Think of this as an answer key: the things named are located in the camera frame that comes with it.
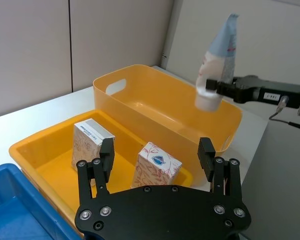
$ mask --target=white bottle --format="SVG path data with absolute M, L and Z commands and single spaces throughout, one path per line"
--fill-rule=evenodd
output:
M 196 80 L 195 106 L 203 111 L 214 112 L 218 109 L 222 96 L 216 91 L 206 89 L 207 79 L 231 83 L 235 71 L 237 18 L 231 14 L 204 55 Z

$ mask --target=bolt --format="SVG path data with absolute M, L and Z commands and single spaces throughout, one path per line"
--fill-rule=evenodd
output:
M 149 192 L 151 192 L 151 187 L 145 186 L 145 187 L 143 188 L 143 191 L 146 192 L 146 193 L 149 193 Z
M 230 160 L 230 163 L 232 163 L 233 165 L 237 165 L 238 161 L 237 160 Z
M 235 208 L 233 210 L 234 214 L 236 216 L 238 216 L 239 218 L 243 218 L 244 216 L 246 216 L 246 213 L 241 209 L 241 208 Z
M 102 221 L 97 221 L 94 225 L 93 228 L 96 231 L 101 230 L 104 227 L 104 223 Z
M 99 164 L 100 162 L 101 162 L 100 159 L 93 160 L 93 164 Z
M 177 186 L 173 186 L 172 188 L 171 188 L 171 190 L 172 190 L 172 192 L 178 192 L 179 191 L 179 188 L 177 187 Z
M 216 161 L 218 164 L 221 164 L 221 163 L 223 162 L 221 158 L 217 158 L 215 161 Z
M 83 212 L 80 213 L 81 220 L 87 220 L 90 217 L 91 217 L 91 211 L 89 210 L 84 210 Z
M 103 208 L 101 208 L 100 210 L 100 215 L 101 216 L 108 216 L 111 213 L 111 208 L 109 206 L 104 206 Z
M 221 205 L 215 205 L 213 209 L 217 214 L 224 214 L 226 212 L 225 208 Z
M 224 225 L 225 225 L 226 227 L 228 227 L 228 228 L 231 228 L 231 227 L 232 227 L 232 225 L 233 225 L 233 223 L 232 223 L 232 221 L 231 221 L 231 220 L 229 220 L 229 219 L 226 219 L 226 220 L 224 221 Z
M 86 165 L 86 163 L 85 163 L 84 161 L 80 161 L 80 162 L 78 163 L 78 166 L 79 166 L 79 167 L 83 167 L 84 165 Z

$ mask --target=white tissue box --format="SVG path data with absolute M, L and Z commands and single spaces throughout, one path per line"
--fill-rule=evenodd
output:
M 180 161 L 152 142 L 148 142 L 138 154 L 131 187 L 170 185 L 181 166 Z
M 91 162 L 99 158 L 100 148 L 104 139 L 115 136 L 92 118 L 74 124 L 72 167 L 77 170 L 77 162 Z

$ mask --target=wall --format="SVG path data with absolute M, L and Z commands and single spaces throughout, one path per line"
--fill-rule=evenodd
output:
M 170 55 L 172 42 L 174 40 L 182 4 L 183 4 L 183 0 L 174 0 L 173 1 L 173 7 L 172 7 L 171 17 L 170 17 L 170 21 L 169 21 L 169 27 L 166 32 L 166 38 L 165 38 L 163 52 L 162 52 L 162 56 L 161 56 L 160 67 L 162 69 L 167 68 L 168 59 L 169 59 L 168 56 Z
M 300 7 L 271 0 L 184 0 L 166 69 L 194 82 L 206 50 L 231 13 L 240 15 L 235 75 L 300 84 Z M 241 107 L 265 119 L 276 109 L 255 102 Z M 295 109 L 279 116 L 300 123 Z M 242 191 L 252 215 L 248 237 L 300 239 L 300 130 L 269 123 Z
M 67 0 L 0 0 L 0 115 L 71 92 Z
M 70 0 L 73 89 L 133 65 L 159 65 L 173 0 Z

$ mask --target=orange basket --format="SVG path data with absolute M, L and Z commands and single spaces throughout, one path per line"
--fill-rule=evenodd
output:
M 74 228 L 79 207 L 78 174 L 71 166 L 74 124 L 89 118 L 115 135 L 115 159 L 107 189 L 110 193 L 130 189 L 138 153 L 146 142 L 98 110 L 37 132 L 9 149 L 23 173 Z M 189 187 L 192 181 L 191 174 L 182 167 L 174 183 Z M 95 186 L 92 193 L 96 195 Z
M 216 112 L 197 109 L 193 86 L 145 65 L 101 76 L 93 87 L 96 109 L 175 156 L 196 185 L 204 178 L 197 157 L 199 138 L 209 137 L 220 156 L 242 118 L 241 110 L 226 101 Z

